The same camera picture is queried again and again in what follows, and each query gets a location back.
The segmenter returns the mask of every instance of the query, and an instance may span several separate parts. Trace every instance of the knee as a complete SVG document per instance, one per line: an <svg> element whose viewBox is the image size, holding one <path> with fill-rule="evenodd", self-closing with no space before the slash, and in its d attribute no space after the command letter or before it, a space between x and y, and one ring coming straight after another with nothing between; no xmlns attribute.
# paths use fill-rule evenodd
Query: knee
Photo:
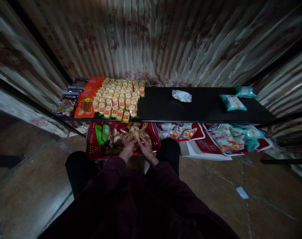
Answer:
<svg viewBox="0 0 302 239"><path fill-rule="evenodd" d="M83 151L76 151L70 154L66 160L65 166L69 167L71 165L77 164L85 157L85 152Z"/></svg>

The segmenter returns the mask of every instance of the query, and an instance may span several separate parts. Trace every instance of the left hand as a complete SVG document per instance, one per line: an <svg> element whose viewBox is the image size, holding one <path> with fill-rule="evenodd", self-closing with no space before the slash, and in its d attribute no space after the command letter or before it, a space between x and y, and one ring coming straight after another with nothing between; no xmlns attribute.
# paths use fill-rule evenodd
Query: left hand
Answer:
<svg viewBox="0 0 302 239"><path fill-rule="evenodd" d="M119 154L119 157L122 158L125 163L128 162L129 158L133 154L133 148L135 143L137 142L137 139L133 139L133 135L129 134L129 136L124 141L124 148L122 152Z"/></svg>

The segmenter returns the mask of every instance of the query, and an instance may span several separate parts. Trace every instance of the black pants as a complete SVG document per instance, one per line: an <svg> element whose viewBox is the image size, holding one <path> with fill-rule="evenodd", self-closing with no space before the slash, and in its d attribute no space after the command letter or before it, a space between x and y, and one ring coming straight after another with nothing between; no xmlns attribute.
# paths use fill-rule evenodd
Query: black pants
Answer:
<svg viewBox="0 0 302 239"><path fill-rule="evenodd" d="M162 140L156 157L160 162L168 162L179 176L180 146L177 141L170 138ZM82 151L70 154L65 166L75 198L87 186L88 180L99 173L97 164L88 160Z"/></svg>

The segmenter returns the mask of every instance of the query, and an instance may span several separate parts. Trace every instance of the brown floor tile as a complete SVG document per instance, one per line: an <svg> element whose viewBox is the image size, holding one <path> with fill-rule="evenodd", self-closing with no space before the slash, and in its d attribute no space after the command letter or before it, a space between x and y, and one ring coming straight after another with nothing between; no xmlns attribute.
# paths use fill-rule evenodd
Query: brown floor tile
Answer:
<svg viewBox="0 0 302 239"><path fill-rule="evenodd" d="M71 151L84 151L86 147L85 138L76 135L69 138L61 138L61 141L66 144L66 146L71 149Z"/></svg>
<svg viewBox="0 0 302 239"><path fill-rule="evenodd" d="M0 184L0 229L5 238L36 238L71 192L69 152L50 141Z"/></svg>
<svg viewBox="0 0 302 239"><path fill-rule="evenodd" d="M265 153L249 155L255 166L244 166L246 189L302 221L302 178L286 165L265 165Z"/></svg>
<svg viewBox="0 0 302 239"><path fill-rule="evenodd" d="M302 238L302 226L296 221L256 198L248 202L253 239Z"/></svg>
<svg viewBox="0 0 302 239"><path fill-rule="evenodd" d="M248 238L246 201L236 187L191 160L180 157L180 179L222 217L240 238Z"/></svg>
<svg viewBox="0 0 302 239"><path fill-rule="evenodd" d="M236 185L243 187L242 163L240 156L232 157L232 161L212 161L196 159L194 161L216 172L218 175L230 180Z"/></svg>
<svg viewBox="0 0 302 239"><path fill-rule="evenodd" d="M0 133L0 154L30 157L51 139L51 134L34 125L19 121Z"/></svg>

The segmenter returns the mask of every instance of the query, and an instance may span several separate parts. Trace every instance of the green package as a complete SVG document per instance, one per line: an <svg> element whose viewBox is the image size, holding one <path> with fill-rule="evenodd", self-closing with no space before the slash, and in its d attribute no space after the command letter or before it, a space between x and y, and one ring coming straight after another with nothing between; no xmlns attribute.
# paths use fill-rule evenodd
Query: green package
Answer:
<svg viewBox="0 0 302 239"><path fill-rule="evenodd" d="M96 125L94 129L95 129L95 135L97 136L98 144L99 145L104 144L104 141L102 140L102 126Z"/></svg>
<svg viewBox="0 0 302 239"><path fill-rule="evenodd" d="M102 128L102 140L104 142L108 141L110 135L110 125L103 123L103 128Z"/></svg>

